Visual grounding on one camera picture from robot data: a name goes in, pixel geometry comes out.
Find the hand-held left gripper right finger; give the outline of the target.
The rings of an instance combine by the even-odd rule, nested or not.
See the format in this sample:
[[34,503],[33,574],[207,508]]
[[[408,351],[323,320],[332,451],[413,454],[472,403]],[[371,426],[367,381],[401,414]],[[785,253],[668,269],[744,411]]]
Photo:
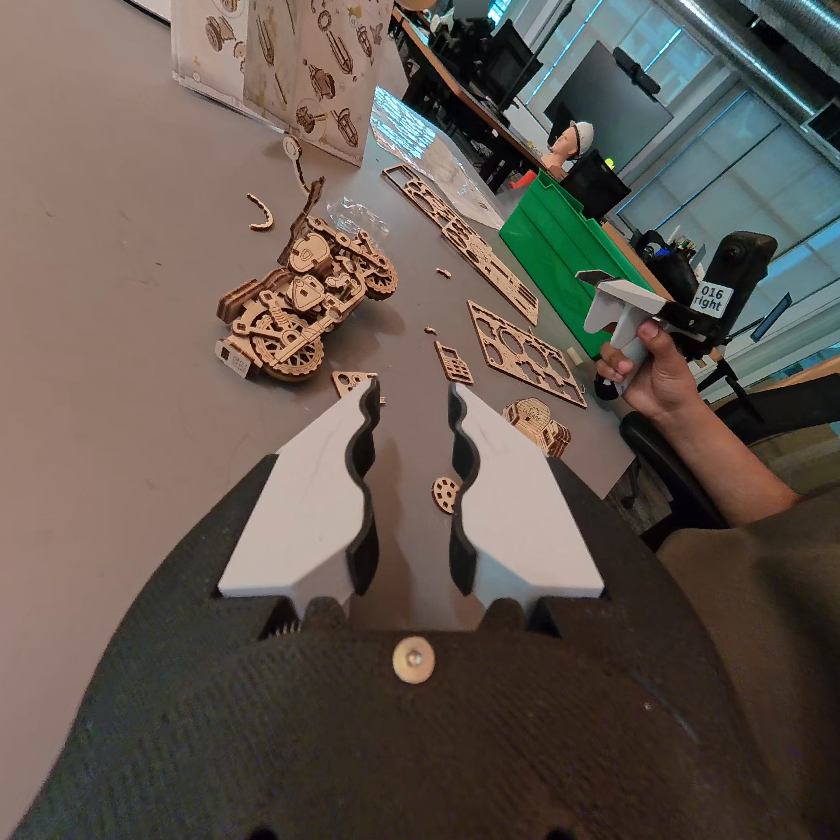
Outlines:
[[512,600],[526,616],[544,597],[601,597],[604,581],[552,460],[459,383],[448,388],[448,424],[462,479],[449,539],[458,590],[485,609]]

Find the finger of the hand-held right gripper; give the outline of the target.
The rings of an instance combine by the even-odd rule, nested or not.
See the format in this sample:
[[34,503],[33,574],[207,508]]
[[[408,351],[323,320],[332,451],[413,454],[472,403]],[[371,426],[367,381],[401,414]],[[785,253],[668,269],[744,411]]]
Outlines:
[[640,310],[657,314],[662,307],[671,302],[655,292],[635,285],[624,278],[616,278],[601,269],[585,269],[576,272],[576,279],[592,286],[595,290],[608,291],[617,298],[633,303]]
[[608,291],[596,289],[595,297],[584,320],[587,333],[606,331],[614,324],[613,337],[635,337],[640,325],[640,308],[615,297]]

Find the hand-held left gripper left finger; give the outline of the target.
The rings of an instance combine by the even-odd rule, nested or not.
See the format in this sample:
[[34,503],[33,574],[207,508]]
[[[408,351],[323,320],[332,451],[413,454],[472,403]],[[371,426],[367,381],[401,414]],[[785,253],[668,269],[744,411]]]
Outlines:
[[330,597],[347,613],[369,589],[379,560],[371,490],[380,421],[376,378],[355,386],[276,453],[218,590],[225,597],[279,595],[303,617]]

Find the person's right forearm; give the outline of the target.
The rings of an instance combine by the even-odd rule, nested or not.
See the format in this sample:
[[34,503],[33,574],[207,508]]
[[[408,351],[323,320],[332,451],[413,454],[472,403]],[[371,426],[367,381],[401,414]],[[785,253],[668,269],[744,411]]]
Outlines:
[[654,423],[729,526],[746,526],[803,502],[701,399]]

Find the grey desk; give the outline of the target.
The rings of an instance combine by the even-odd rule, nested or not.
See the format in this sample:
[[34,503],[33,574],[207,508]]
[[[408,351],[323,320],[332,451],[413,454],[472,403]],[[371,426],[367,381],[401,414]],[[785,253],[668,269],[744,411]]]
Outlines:
[[[2,2],[2,838],[56,761],[123,616],[177,543],[266,455],[379,373],[367,476],[380,562],[355,627],[473,629],[448,569],[453,476],[441,343],[499,411],[533,388],[486,366],[466,302],[514,308],[382,178],[307,147],[318,213],[384,220],[395,295],[364,301],[288,385],[214,352],[217,300],[277,264],[305,196],[280,135],[181,87],[170,31],[125,2]],[[450,279],[436,273],[446,268]]]

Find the background office desk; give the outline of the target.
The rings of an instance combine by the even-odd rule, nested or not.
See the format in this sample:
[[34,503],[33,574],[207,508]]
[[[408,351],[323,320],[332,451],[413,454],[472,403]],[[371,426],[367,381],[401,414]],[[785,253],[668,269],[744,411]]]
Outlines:
[[448,70],[398,3],[392,10],[392,31],[415,66],[402,101],[449,138],[488,149],[478,174],[493,193],[516,173],[543,170],[542,154]]

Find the person's right hand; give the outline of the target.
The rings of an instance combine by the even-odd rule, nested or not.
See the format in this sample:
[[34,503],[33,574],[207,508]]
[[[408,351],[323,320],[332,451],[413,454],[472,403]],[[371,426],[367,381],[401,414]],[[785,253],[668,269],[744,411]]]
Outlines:
[[617,385],[628,384],[624,400],[660,429],[688,427],[708,414],[709,406],[670,334],[647,320],[637,337],[647,350],[643,363],[635,365],[624,352],[604,343],[597,374]]

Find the black bag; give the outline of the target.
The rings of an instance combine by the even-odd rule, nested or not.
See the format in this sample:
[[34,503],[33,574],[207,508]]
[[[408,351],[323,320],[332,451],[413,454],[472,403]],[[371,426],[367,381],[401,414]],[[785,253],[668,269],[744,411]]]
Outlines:
[[640,234],[634,249],[656,280],[679,304],[689,306],[698,280],[685,249],[668,246],[655,230]]

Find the green plastic bin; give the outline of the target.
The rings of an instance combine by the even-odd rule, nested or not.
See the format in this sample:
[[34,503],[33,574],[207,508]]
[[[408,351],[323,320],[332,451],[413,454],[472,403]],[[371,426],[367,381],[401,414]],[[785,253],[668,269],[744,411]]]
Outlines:
[[584,330],[595,289],[576,279],[576,273],[603,270],[648,291],[653,288],[604,228],[582,215],[582,208],[541,171],[502,226],[500,237],[585,354],[595,360],[609,336]]

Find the wooden model seat part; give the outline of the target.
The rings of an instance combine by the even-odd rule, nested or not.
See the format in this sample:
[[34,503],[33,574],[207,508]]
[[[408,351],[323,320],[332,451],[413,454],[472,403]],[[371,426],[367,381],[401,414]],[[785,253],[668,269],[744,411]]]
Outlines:
[[539,399],[517,400],[506,406],[501,414],[547,457],[560,459],[571,442],[570,430],[553,420],[549,407]]

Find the long wooden part sheet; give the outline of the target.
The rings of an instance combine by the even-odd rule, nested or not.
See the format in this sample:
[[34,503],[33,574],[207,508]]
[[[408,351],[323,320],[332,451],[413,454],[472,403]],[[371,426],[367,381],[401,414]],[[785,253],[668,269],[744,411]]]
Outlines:
[[441,235],[515,308],[536,326],[539,302],[520,279],[495,255],[492,247],[406,164],[382,171],[415,207],[440,230]]

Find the small black monitor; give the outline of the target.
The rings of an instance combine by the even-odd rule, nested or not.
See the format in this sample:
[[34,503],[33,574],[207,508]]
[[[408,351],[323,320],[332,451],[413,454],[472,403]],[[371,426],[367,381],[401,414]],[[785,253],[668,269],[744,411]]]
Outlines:
[[594,148],[574,163],[560,185],[582,206],[584,217],[599,223],[632,192]]

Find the wooden sheet with round cutouts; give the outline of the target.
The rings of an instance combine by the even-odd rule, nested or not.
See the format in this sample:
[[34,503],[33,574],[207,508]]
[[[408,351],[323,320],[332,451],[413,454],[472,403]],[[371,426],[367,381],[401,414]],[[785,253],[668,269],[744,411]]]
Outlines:
[[528,331],[467,301],[485,362],[500,373],[567,403],[587,408],[584,391],[563,353]]

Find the slotted rectangular wooden piece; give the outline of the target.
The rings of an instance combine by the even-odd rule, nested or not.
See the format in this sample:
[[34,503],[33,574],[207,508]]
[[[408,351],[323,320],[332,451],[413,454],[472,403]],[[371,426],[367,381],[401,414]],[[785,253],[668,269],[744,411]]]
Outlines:
[[448,381],[465,385],[475,383],[469,366],[456,349],[443,345],[438,340],[434,341],[434,347]]

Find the mannequin head with white helmet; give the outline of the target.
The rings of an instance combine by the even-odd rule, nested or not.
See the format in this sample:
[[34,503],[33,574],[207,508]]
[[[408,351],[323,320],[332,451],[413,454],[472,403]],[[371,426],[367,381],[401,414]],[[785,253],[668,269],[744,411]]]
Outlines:
[[591,147],[594,127],[589,122],[570,121],[570,125],[549,147],[542,157],[542,168],[555,180],[564,179],[566,173]]

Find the large dark monitor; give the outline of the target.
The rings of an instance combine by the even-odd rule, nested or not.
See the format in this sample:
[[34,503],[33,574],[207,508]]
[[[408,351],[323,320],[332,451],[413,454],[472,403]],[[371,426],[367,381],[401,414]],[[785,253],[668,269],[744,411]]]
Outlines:
[[656,98],[636,87],[597,41],[544,110],[549,143],[571,120],[594,127],[592,145],[620,172],[673,119]]

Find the wooden motorcycle model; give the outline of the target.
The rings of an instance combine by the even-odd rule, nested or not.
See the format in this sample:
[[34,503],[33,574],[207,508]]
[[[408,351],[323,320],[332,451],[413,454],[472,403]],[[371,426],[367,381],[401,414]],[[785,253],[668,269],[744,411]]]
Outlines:
[[217,317],[229,334],[216,342],[216,356],[244,378],[304,382],[323,361],[322,336],[363,300],[389,298],[397,283],[393,263],[366,231],[351,237],[302,213],[279,266],[220,298]]

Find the black webcam bar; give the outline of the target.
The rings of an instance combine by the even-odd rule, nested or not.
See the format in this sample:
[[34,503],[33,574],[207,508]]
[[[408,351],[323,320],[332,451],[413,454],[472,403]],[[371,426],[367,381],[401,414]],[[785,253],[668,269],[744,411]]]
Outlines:
[[630,81],[650,98],[655,98],[661,90],[656,80],[651,78],[646,71],[630,55],[620,47],[612,51],[615,63],[630,79]]

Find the clear plastic bag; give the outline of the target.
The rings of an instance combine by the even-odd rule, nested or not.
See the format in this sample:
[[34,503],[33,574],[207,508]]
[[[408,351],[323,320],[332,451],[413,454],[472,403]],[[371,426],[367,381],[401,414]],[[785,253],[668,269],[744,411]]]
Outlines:
[[382,248],[389,235],[389,228],[384,220],[372,213],[363,204],[343,196],[327,204],[327,214],[331,220],[331,227],[355,238],[363,230],[371,238],[373,244]]

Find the person's brown clothing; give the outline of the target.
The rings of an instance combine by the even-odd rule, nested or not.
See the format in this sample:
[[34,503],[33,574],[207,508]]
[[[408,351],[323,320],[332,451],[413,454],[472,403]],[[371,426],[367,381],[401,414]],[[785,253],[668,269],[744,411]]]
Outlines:
[[839,489],[658,557],[707,628],[778,790],[810,838],[839,827]]

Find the wooden piece with round end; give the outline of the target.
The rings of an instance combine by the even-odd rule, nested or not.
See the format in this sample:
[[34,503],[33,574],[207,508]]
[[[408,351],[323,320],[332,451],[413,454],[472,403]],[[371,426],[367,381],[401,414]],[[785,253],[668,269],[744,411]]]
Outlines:
[[314,198],[312,200],[313,202],[317,203],[322,194],[322,189],[325,182],[324,177],[321,176],[311,183],[306,181],[301,167],[302,147],[299,141],[294,136],[291,136],[288,133],[286,133],[282,140],[282,148],[287,158],[294,165],[295,172],[297,175],[297,181],[299,183],[300,188],[305,194],[307,194],[307,196],[310,196],[312,194],[312,190],[314,190]]

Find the printed puzzle box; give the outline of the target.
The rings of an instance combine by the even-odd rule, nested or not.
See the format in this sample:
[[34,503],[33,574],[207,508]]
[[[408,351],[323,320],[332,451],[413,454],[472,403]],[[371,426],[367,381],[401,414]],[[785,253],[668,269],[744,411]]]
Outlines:
[[362,165],[392,1],[172,1],[184,87]]

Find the silver ceiling duct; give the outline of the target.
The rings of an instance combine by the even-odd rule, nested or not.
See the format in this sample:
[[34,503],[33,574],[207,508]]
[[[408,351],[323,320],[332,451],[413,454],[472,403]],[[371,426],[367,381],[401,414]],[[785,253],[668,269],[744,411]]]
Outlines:
[[828,103],[718,2],[674,1],[663,5],[668,5],[698,42],[791,125],[807,123]]

